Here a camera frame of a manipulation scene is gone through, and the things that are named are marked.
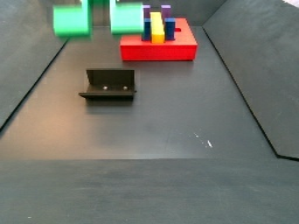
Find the blue block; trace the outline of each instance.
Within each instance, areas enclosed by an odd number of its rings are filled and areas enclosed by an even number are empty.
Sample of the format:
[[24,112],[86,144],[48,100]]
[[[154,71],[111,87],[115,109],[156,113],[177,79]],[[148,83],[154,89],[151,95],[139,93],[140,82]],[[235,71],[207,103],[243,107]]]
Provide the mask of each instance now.
[[151,18],[144,19],[144,32],[142,35],[142,40],[147,41],[152,39],[152,29],[151,29]]
[[174,40],[174,31],[175,31],[175,18],[169,17],[164,19],[164,39]]

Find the black bracket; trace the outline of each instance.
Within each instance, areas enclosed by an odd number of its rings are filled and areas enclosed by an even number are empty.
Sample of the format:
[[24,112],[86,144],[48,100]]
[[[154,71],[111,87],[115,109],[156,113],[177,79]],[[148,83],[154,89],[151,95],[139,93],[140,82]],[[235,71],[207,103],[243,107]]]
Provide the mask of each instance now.
[[88,90],[79,95],[87,99],[134,98],[136,92],[135,70],[87,69]]

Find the yellow block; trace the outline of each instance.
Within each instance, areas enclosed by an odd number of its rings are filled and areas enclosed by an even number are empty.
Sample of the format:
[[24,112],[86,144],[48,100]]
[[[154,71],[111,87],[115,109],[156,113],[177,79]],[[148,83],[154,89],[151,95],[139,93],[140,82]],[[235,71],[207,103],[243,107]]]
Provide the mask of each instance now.
[[151,12],[152,43],[164,43],[164,22],[162,12]]

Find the white mark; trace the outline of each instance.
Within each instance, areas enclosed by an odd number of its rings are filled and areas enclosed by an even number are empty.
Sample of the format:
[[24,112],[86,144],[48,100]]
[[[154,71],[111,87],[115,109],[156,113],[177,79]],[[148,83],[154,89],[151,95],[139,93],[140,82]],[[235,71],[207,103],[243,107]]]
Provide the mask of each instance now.
[[299,0],[283,0],[286,3],[290,3],[293,6],[299,8]]
[[209,140],[209,145],[210,145],[210,147],[213,148],[213,145],[211,145],[211,141]]

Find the purple block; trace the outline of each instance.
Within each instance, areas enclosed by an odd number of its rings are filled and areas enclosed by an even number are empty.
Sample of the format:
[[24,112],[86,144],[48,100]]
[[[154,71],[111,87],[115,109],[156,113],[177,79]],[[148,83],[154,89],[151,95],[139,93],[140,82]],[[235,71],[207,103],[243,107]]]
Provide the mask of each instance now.
[[143,5],[144,8],[144,18],[151,18],[151,5]]
[[173,8],[173,6],[169,5],[169,4],[162,5],[163,21],[164,21],[166,18],[171,17],[171,8]]

